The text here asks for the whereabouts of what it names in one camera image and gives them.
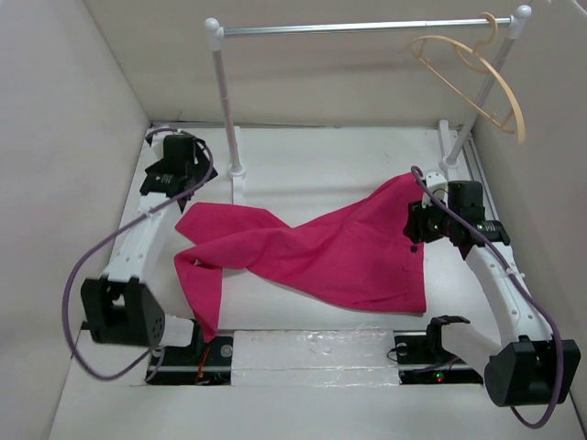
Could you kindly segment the pink trousers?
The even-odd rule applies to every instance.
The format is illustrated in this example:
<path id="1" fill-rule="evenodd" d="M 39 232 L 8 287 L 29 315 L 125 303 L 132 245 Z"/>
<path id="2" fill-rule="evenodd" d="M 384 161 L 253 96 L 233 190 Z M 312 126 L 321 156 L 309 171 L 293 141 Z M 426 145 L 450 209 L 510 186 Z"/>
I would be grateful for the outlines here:
<path id="1" fill-rule="evenodd" d="M 261 208 L 193 204 L 175 227 L 193 245 L 173 262 L 204 341 L 218 331 L 224 270 L 248 270 L 346 309 L 424 313 L 424 250 L 404 235 L 408 205 L 422 195 L 411 174 L 399 175 L 296 227 Z"/>

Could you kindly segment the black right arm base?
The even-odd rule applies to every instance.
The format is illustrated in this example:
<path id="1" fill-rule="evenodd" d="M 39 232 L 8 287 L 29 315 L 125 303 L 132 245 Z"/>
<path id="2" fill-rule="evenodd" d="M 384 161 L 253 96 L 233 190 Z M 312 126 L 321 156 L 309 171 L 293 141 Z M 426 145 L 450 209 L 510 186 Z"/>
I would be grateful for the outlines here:
<path id="1" fill-rule="evenodd" d="M 399 368 L 401 385 L 482 385 L 482 377 L 441 342 L 445 325 L 469 324 L 461 316 L 433 317 L 422 331 L 394 331 L 387 358 Z"/>

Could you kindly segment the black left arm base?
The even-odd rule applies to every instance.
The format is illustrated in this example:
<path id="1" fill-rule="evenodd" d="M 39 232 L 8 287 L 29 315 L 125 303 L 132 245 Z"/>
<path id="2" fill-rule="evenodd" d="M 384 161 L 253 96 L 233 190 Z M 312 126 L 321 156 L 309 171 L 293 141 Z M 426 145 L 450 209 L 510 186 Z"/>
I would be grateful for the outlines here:
<path id="1" fill-rule="evenodd" d="M 145 379 L 157 386 L 224 386 L 231 383 L 234 336 L 217 336 L 209 344 L 167 347 L 150 358 Z"/>

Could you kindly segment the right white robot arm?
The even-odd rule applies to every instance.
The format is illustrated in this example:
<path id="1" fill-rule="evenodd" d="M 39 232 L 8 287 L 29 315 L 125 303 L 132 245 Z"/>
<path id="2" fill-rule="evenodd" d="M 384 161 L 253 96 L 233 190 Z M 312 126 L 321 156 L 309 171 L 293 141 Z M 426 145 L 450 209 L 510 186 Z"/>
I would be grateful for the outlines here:
<path id="1" fill-rule="evenodd" d="M 437 172 L 417 178 L 421 200 L 408 205 L 404 234 L 415 244 L 446 238 L 481 284 L 499 332 L 493 341 L 461 316 L 441 315 L 426 329 L 424 350 L 458 358 L 482 377 L 498 407 L 565 402 L 581 360 L 574 340 L 530 296 L 504 226 L 485 216 L 477 181 L 448 181 Z"/>

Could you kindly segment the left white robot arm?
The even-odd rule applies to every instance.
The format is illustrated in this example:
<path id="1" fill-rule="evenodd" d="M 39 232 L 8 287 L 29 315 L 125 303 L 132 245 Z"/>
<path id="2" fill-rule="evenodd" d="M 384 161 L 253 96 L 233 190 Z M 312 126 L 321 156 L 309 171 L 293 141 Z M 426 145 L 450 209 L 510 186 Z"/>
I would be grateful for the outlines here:
<path id="1" fill-rule="evenodd" d="M 172 347 L 184 363 L 204 354 L 204 340 L 193 320 L 166 314 L 148 278 L 167 236 L 197 189 L 217 176 L 205 142 L 180 132 L 160 142 L 161 154 L 145 169 L 139 188 L 139 221 L 97 279 L 81 288 L 86 326 L 98 344 Z"/>

